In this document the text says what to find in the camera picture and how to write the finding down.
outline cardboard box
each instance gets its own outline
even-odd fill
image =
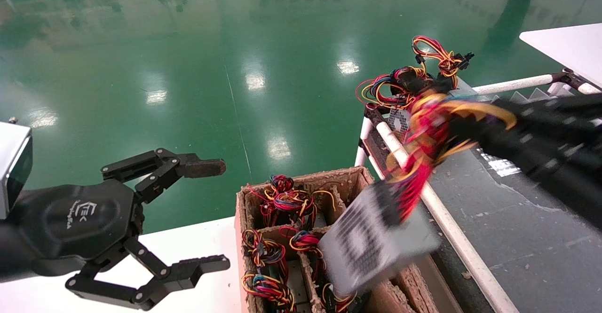
[[[331,225],[347,205],[369,184],[374,178],[365,167],[352,167],[329,172],[319,172],[293,178],[295,186],[304,185],[309,191],[326,189],[335,197],[335,208],[328,195],[316,196],[318,211],[325,215],[327,225]],[[268,183],[255,185],[253,190],[260,195],[269,187]],[[297,253],[288,247],[288,239],[279,234],[280,227],[265,227],[260,213],[262,200],[251,192],[249,187],[241,188],[237,193],[235,225],[238,244],[238,272],[243,277],[247,272],[254,272],[255,266],[249,257],[245,257],[241,242],[242,232],[246,229],[259,230],[264,238],[275,240],[286,247],[286,260],[300,260],[301,271],[305,279],[305,288],[312,313],[325,313],[316,293],[316,286],[311,281],[312,269],[309,258],[305,253]],[[316,228],[312,233],[323,235],[327,227]],[[242,313],[265,313],[263,300],[250,296],[240,287]],[[412,265],[403,270],[392,281],[383,282],[372,290],[370,300],[364,307],[368,313],[438,313],[430,292],[420,275],[419,269]]]

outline colorful wires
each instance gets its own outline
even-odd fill
[[[429,49],[434,52],[426,52],[419,48],[419,45],[423,43]],[[458,71],[460,70],[460,63],[464,60],[462,56],[454,56],[453,51],[447,52],[435,39],[424,37],[423,35],[417,35],[412,39],[412,49],[417,55],[417,59],[420,58],[433,58],[439,61],[439,71],[444,77],[452,79],[453,88],[458,87]]]
[[[326,290],[330,290],[330,292],[333,294],[333,296],[335,298],[335,305],[336,305],[335,312],[336,313],[346,312],[349,305],[353,302],[353,300],[355,300],[355,296],[357,296],[357,293],[356,293],[356,294],[353,294],[352,296],[339,298],[337,296],[337,294],[335,294],[333,291],[333,285],[331,283],[327,283],[326,285],[324,285],[322,287],[322,305],[324,307],[325,307],[325,302],[326,302],[326,299],[325,299]]]
[[[420,49],[419,45],[426,45],[430,51]],[[380,106],[393,110],[409,109],[421,91],[428,88],[428,85],[434,80],[426,71],[425,58],[438,60],[438,68],[443,80],[450,79],[451,88],[457,88],[458,77],[456,75],[459,70],[468,66],[468,61],[473,56],[473,54],[466,54],[464,57],[454,54],[453,51],[447,52],[441,43],[423,35],[417,35],[412,39],[412,49],[420,67],[406,66],[394,70],[388,75],[365,80],[355,88],[357,99],[370,108]],[[438,84],[443,83],[443,81],[439,81],[439,78],[437,80]],[[391,96],[386,96],[381,92],[383,86],[390,87]]]
[[[262,274],[248,273],[241,279],[241,284],[247,293],[272,302],[277,310],[296,312],[295,298],[285,282]]]
[[[452,116],[474,116],[477,120],[494,117],[503,121],[506,129],[516,124],[514,114],[487,103],[448,99],[444,94],[430,94],[417,101],[410,118],[412,135],[406,144],[410,152],[408,161],[405,166],[398,167],[393,153],[387,157],[390,182],[397,183],[401,193],[398,200],[401,221],[407,219],[419,203],[420,193],[433,168],[450,155],[475,145],[468,140],[454,143],[454,138],[449,138],[447,124]]]
[[[374,80],[365,80],[355,88],[355,96],[357,99],[365,105],[370,103],[380,105],[382,107],[404,110],[408,108],[413,101],[416,99],[406,87],[398,85],[398,77],[402,73],[413,71],[417,77],[423,77],[428,79],[426,71],[417,69],[415,67],[406,66],[401,69],[393,71],[390,75],[380,75]],[[398,94],[395,96],[387,97],[382,94],[380,89],[383,86],[390,86],[393,90],[395,89]]]
[[[306,230],[298,230],[289,226],[280,227],[279,232],[281,236],[286,238],[290,236],[290,232],[294,232],[294,235],[291,236],[289,240],[291,248],[295,251],[314,254],[316,257],[316,264],[314,265],[311,273],[311,277],[314,281],[318,279],[318,274],[324,274],[324,255],[318,248],[318,242],[320,242],[320,238],[318,238],[318,236],[311,234]]]
[[[263,200],[260,211],[266,227],[275,226],[279,216],[286,214],[289,215],[290,221],[300,221],[303,227],[312,228],[318,213],[315,196],[319,193],[329,195],[333,201],[333,210],[336,210],[332,193],[321,189],[312,193],[303,189],[294,189],[293,180],[283,174],[270,177],[269,188],[264,190],[264,195],[257,193],[250,185],[247,186],[251,193]]]
[[[273,240],[264,239],[263,235],[254,229],[248,229],[243,232],[243,245],[246,252],[253,259],[253,263],[258,268],[267,264],[277,264],[280,270],[280,277],[284,283],[288,281],[288,266],[286,265],[285,252],[283,245]]]

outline wire connector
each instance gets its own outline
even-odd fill
[[[455,54],[453,58],[462,60],[456,67],[458,70],[464,70],[468,67],[469,61],[475,56],[472,52],[462,56],[461,54]]]
[[[418,63],[418,64],[424,63],[424,57],[423,56],[416,55],[415,58],[416,58],[416,63]]]

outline white pipe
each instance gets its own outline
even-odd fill
[[[394,157],[400,166],[404,166],[408,160],[408,152],[402,147],[387,123],[379,123],[376,125],[376,129],[381,137],[383,137],[389,150],[394,152]],[[466,266],[477,285],[479,285],[481,292],[483,292],[493,310],[496,313],[518,313],[518,309],[514,306],[514,303],[512,303],[504,289],[499,285],[497,279],[495,279],[490,269],[479,256],[479,253],[477,253],[468,238],[466,238],[458,223],[456,223],[428,182],[424,185],[420,196],[454,250],[456,250],[462,262],[464,262],[464,266]]]
[[[366,161],[366,152],[364,152],[363,148],[357,147],[357,154],[355,155],[355,165],[354,166],[363,166]]]
[[[359,133],[359,138],[361,140],[366,140],[370,134],[370,131],[372,131],[372,122],[370,122],[370,119],[364,117],[364,121],[362,122],[362,131]]]
[[[531,78],[510,80],[508,82],[500,82],[495,84],[473,87],[473,90],[478,94],[493,94],[512,90],[519,90],[521,88],[526,87],[546,85],[553,82],[553,79],[554,78],[552,77],[552,75],[542,75]]]
[[[598,88],[596,88],[595,86],[593,86],[592,84],[589,84],[589,83],[581,84],[581,86],[579,86],[579,88],[577,90],[583,94],[594,94],[594,93],[602,92],[602,91],[598,90]]]

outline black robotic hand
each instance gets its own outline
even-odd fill
[[[166,266],[138,242],[142,204],[181,177],[218,176],[225,170],[221,159],[157,149],[103,167],[104,182],[97,185],[22,191],[0,220],[0,282],[81,270],[66,283],[71,292],[145,311],[170,292],[194,288],[202,274],[226,270],[230,261],[219,255]],[[147,174],[134,189],[123,184]],[[153,274],[146,285],[135,289],[94,280],[127,255]]]
[[[512,161],[541,188],[602,230],[602,94],[493,105],[516,116],[510,130],[491,118],[456,117],[453,140],[476,141]]]

